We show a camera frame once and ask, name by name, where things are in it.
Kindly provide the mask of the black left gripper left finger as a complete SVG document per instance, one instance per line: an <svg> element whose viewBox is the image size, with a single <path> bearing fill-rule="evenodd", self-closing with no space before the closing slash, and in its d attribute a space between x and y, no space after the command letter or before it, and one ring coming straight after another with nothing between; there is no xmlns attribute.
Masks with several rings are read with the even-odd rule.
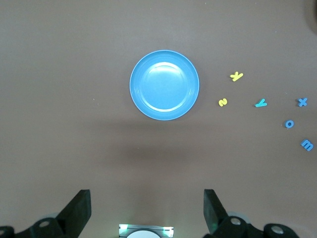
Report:
<svg viewBox="0 0 317 238"><path fill-rule="evenodd" d="M90 217L90 190L80 190L55 218L40 219L19 233L0 226L0 238L79 238Z"/></svg>

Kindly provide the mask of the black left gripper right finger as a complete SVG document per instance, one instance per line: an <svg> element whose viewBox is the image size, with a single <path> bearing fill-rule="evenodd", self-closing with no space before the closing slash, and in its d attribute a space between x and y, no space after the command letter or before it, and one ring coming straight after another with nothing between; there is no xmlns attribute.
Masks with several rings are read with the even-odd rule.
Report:
<svg viewBox="0 0 317 238"><path fill-rule="evenodd" d="M238 216L228 215L213 189L204 190L204 218L209 230L204 238L300 238L282 224L269 223L259 230Z"/></svg>

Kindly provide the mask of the blue foam letter m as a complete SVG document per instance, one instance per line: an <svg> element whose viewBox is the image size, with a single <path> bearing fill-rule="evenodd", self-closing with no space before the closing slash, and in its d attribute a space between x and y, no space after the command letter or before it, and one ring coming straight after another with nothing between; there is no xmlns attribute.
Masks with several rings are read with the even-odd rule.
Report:
<svg viewBox="0 0 317 238"><path fill-rule="evenodd" d="M308 139L304 139L300 143L300 145L302 146L302 148L304 148L308 152L310 152L314 148L314 145Z"/></svg>

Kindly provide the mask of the blue round plate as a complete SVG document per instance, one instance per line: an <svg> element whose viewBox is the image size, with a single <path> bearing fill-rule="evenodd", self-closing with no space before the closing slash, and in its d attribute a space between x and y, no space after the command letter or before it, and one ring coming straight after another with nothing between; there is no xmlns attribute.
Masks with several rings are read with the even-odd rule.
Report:
<svg viewBox="0 0 317 238"><path fill-rule="evenodd" d="M158 50L143 56L129 82L131 99L147 117L168 121L182 117L194 106L200 79L193 63L183 54Z"/></svg>

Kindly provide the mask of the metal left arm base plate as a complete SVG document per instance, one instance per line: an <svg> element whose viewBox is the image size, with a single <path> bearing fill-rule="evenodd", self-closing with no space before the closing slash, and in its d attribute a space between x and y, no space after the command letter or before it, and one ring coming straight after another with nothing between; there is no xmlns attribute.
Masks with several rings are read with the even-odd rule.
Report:
<svg viewBox="0 0 317 238"><path fill-rule="evenodd" d="M173 238L174 227L119 224L118 238Z"/></svg>

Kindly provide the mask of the yellow foam letter k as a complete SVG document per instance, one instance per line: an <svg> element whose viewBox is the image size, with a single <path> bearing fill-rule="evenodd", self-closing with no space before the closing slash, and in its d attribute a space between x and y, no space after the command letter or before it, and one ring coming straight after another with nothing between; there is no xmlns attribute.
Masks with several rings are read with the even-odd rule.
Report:
<svg viewBox="0 0 317 238"><path fill-rule="evenodd" d="M240 79L243 76L244 76L243 73L236 71L234 74L230 75L230 78L232 79L233 82L236 82L238 79Z"/></svg>

